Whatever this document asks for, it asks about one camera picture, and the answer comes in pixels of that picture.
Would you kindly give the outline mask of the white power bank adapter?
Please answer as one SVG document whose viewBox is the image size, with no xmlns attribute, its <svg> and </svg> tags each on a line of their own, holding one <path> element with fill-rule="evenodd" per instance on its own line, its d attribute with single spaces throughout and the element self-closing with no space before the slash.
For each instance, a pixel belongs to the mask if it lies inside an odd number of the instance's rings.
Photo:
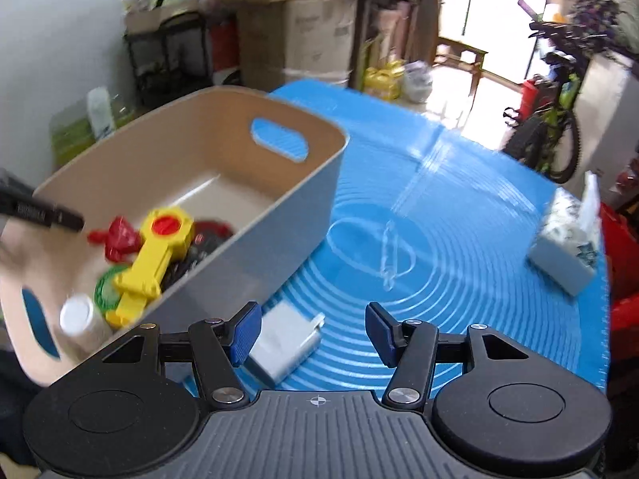
<svg viewBox="0 0 639 479">
<path fill-rule="evenodd" d="M 324 323 L 322 313 L 306 318 L 292 304 L 280 301 L 263 315 L 246 368 L 263 384 L 276 387 L 318 349 Z"/>
</svg>

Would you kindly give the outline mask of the black remote control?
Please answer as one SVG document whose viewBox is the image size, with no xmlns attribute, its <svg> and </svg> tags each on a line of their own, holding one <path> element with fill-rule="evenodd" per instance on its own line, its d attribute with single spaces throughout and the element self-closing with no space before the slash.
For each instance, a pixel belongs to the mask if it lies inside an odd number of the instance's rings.
<svg viewBox="0 0 639 479">
<path fill-rule="evenodd" d="M 169 264 L 160 283 L 161 291 L 166 292 L 175 282 L 186 276 L 233 235 L 234 230 L 228 223 L 218 220 L 196 221 L 194 223 L 194 238 L 186 256 L 181 261 Z"/>
</svg>

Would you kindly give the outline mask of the red action figure toy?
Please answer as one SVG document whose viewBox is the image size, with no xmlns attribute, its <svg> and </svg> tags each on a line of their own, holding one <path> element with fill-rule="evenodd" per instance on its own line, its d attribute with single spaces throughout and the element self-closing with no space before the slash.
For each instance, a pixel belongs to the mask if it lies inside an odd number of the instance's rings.
<svg viewBox="0 0 639 479">
<path fill-rule="evenodd" d="M 106 230 L 91 230 L 87 239 L 91 244 L 103 245 L 105 258 L 115 264 L 127 262 L 128 256 L 143 247 L 140 232 L 123 216 L 116 216 Z"/>
</svg>

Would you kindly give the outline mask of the green round tin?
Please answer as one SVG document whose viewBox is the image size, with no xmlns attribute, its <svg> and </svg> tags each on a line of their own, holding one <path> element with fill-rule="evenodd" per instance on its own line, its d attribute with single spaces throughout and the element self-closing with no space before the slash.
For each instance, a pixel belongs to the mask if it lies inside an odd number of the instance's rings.
<svg viewBox="0 0 639 479">
<path fill-rule="evenodd" d="M 113 265 L 109 267 L 96 282 L 93 301 L 103 316 L 106 315 L 107 311 L 117 308 L 122 293 L 115 287 L 114 279 L 119 273 L 122 273 L 128 268 L 129 266 L 127 264 Z"/>
</svg>

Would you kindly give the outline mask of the yellow toy gun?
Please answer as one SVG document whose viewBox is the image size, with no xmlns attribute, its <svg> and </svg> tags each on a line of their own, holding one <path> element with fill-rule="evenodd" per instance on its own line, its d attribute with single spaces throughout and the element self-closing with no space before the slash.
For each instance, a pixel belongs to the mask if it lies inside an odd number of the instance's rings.
<svg viewBox="0 0 639 479">
<path fill-rule="evenodd" d="M 194 239 L 194 220 L 178 206 L 155 209 L 147 214 L 142 227 L 142 247 L 132 265 L 113 278 L 120 293 L 115 309 L 105 319 L 114 329 L 139 320 L 150 303 L 161 295 L 161 281 L 169 264 L 182 261 Z"/>
</svg>

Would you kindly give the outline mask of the white pill bottle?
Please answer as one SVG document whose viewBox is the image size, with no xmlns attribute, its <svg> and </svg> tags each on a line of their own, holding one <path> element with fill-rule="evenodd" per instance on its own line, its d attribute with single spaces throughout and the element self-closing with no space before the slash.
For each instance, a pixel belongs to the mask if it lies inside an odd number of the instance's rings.
<svg viewBox="0 0 639 479">
<path fill-rule="evenodd" d="M 58 314 L 58 331 L 77 360 L 95 354 L 113 338 L 113 330 L 93 299 L 82 293 L 67 297 Z"/>
</svg>

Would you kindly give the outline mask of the beige plastic storage bin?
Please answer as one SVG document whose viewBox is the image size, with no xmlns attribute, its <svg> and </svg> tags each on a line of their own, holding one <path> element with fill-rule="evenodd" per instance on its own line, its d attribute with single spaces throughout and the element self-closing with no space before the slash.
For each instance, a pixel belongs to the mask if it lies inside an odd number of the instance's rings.
<svg viewBox="0 0 639 479">
<path fill-rule="evenodd" d="M 183 331 L 264 303 L 323 241 L 348 135 L 269 94 L 195 92 L 134 120 L 66 164 L 35 191 L 83 216 L 140 225 L 164 206 L 227 222 L 233 237 L 149 305 L 144 320 Z M 84 235 L 11 218 L 1 234 L 1 307 L 16 358 L 48 386 L 82 361 L 58 314 L 91 294 L 106 270 Z"/>
</svg>

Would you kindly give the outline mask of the tissue box with tissue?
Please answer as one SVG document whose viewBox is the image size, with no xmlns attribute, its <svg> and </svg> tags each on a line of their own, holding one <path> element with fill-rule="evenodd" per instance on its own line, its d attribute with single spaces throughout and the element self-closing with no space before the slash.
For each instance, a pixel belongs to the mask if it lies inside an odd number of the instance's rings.
<svg viewBox="0 0 639 479">
<path fill-rule="evenodd" d="M 600 206 L 595 173 L 585 173 L 581 199 L 558 187 L 528 249 L 528 260 L 570 296 L 583 292 L 596 275 Z"/>
</svg>

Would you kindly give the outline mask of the black metal shelf rack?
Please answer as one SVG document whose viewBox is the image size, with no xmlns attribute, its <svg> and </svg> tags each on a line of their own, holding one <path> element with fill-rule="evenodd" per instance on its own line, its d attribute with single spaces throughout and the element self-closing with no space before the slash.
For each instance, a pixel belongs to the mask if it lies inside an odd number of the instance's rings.
<svg viewBox="0 0 639 479">
<path fill-rule="evenodd" d="M 189 63 L 190 49 L 183 36 L 196 32 L 201 54 L 199 66 Z M 123 34 L 132 70 L 135 97 L 145 109 L 213 86 L 208 29 L 197 10 L 180 11 L 141 32 Z"/>
</svg>

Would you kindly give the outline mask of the red gift bags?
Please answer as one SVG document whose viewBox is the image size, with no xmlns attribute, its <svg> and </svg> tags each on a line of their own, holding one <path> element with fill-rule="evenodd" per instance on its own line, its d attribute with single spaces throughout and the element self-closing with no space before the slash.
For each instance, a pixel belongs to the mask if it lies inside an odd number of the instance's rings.
<svg viewBox="0 0 639 479">
<path fill-rule="evenodd" d="M 600 209 L 610 281 L 610 395 L 638 389 L 638 232 L 625 216 Z"/>
</svg>

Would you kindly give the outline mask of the green black bicycle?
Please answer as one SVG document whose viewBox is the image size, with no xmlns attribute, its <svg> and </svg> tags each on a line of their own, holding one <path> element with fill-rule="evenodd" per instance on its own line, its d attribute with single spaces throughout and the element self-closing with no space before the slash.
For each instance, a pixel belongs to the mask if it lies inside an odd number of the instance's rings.
<svg viewBox="0 0 639 479">
<path fill-rule="evenodd" d="M 536 93 L 530 110 L 507 107 L 502 113 L 511 128 L 502 152 L 548 180 L 566 184 L 581 158 L 574 108 L 599 37 L 580 25 L 546 22 L 524 0 L 518 6 L 532 18 L 531 37 L 552 44 L 543 55 L 550 76 L 532 81 Z"/>
</svg>

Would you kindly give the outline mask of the white plastic bag floor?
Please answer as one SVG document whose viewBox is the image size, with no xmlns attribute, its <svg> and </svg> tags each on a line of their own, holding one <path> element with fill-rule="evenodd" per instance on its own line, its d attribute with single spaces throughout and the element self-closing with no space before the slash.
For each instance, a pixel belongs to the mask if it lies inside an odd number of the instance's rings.
<svg viewBox="0 0 639 479">
<path fill-rule="evenodd" d="M 431 67 L 416 61 L 405 65 L 402 78 L 402 96 L 408 102 L 424 104 L 432 92 Z"/>
</svg>

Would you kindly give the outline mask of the yellow oil jug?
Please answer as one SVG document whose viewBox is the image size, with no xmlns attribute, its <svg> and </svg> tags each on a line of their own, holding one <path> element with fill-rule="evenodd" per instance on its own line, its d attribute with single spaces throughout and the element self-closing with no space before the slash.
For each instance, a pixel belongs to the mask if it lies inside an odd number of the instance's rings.
<svg viewBox="0 0 639 479">
<path fill-rule="evenodd" d="M 404 74 L 404 62 L 400 59 L 382 68 L 368 67 L 364 73 L 363 92 L 383 101 L 395 101 L 401 95 Z"/>
</svg>

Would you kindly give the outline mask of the wooden chair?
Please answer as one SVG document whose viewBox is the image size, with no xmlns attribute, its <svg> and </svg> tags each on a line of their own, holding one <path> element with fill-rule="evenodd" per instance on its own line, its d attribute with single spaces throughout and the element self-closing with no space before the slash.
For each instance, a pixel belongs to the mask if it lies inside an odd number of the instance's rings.
<svg viewBox="0 0 639 479">
<path fill-rule="evenodd" d="M 440 37 L 433 66 L 445 66 L 469 73 L 471 76 L 469 95 L 475 97 L 483 77 L 486 55 L 487 52 L 480 48 L 469 46 L 458 40 Z"/>
</svg>

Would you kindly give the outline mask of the large lower cardboard box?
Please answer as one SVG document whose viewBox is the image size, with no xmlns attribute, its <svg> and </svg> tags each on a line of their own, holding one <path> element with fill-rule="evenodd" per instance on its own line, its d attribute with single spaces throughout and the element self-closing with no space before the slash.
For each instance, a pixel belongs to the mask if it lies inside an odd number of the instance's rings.
<svg viewBox="0 0 639 479">
<path fill-rule="evenodd" d="M 302 79 L 344 88 L 351 76 L 357 0 L 288 0 L 237 11 L 239 69 L 271 92 Z"/>
</svg>

